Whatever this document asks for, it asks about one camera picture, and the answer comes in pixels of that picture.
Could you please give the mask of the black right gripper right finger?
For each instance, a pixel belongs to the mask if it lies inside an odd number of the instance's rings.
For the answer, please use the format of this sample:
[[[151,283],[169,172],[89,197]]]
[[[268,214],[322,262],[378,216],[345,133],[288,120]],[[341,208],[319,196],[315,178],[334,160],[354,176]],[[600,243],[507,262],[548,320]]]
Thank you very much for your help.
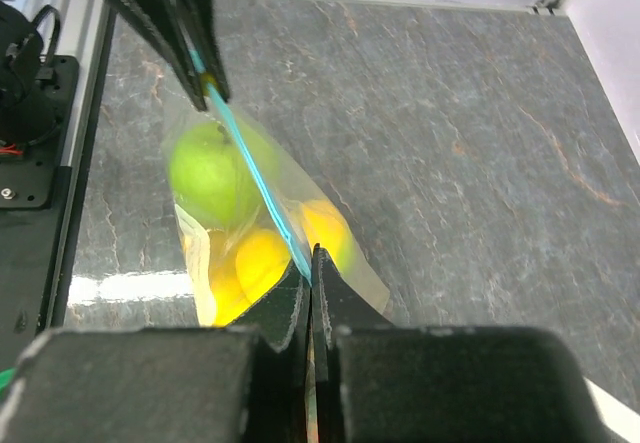
[[[555,333],[522,325],[399,327],[312,259],[322,442],[626,442],[630,410]]]

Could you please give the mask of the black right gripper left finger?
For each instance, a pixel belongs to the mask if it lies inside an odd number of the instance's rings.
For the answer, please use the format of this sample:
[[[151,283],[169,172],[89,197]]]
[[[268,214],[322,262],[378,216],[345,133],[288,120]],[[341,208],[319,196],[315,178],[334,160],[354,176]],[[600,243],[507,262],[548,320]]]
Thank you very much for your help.
[[[5,442],[302,442],[310,289],[296,270],[224,328],[50,330],[1,398]]]

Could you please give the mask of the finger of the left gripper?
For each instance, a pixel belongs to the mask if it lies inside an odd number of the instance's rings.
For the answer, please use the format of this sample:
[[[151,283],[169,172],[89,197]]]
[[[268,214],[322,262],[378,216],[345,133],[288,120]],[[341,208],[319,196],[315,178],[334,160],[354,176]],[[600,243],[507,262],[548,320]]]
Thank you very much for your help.
[[[230,99],[215,36],[214,0],[105,0],[171,66],[193,106],[205,111],[206,82]]]

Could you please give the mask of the yellow banana bunch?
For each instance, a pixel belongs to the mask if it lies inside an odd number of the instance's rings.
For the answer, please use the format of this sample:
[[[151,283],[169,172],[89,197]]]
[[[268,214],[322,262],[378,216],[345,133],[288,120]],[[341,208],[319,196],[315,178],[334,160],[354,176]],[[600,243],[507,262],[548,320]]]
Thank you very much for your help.
[[[279,282],[290,256],[280,235],[254,225],[243,236],[207,230],[181,207],[175,208],[198,323],[225,326],[241,316]],[[353,267],[355,241],[346,220],[328,200],[293,206],[311,247],[328,250],[342,273]]]

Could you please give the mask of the clear zip top bag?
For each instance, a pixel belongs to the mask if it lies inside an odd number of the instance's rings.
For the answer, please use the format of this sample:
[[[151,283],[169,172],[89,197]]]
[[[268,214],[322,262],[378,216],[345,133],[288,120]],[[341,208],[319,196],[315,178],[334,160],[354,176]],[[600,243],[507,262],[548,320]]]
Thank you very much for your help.
[[[346,219],[262,125],[219,97],[196,111],[176,78],[162,97],[162,148],[200,325],[238,320],[287,270],[308,283],[316,246],[350,290],[386,312],[389,289]]]

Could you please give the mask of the green apple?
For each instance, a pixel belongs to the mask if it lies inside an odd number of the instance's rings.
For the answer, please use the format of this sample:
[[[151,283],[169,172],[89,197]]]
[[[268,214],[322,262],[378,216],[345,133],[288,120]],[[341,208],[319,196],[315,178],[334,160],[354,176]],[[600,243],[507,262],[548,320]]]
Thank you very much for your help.
[[[179,136],[168,178],[175,202],[204,227],[235,228],[263,207],[242,154],[216,121],[199,123]]]

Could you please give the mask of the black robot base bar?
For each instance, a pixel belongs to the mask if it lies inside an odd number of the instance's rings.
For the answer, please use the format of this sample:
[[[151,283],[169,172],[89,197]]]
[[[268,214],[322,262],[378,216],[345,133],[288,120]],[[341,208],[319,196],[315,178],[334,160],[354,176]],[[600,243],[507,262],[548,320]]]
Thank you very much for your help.
[[[1,367],[44,327],[71,169],[62,163],[79,63],[45,43],[39,24],[59,12],[44,6],[33,19],[1,6]]]

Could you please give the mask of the green plastic tray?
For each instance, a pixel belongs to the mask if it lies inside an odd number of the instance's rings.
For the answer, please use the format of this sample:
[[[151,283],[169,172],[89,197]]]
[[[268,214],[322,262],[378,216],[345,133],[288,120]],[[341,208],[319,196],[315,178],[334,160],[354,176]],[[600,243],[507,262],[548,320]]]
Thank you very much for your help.
[[[0,392],[2,392],[11,382],[15,369],[6,369],[0,372]]]

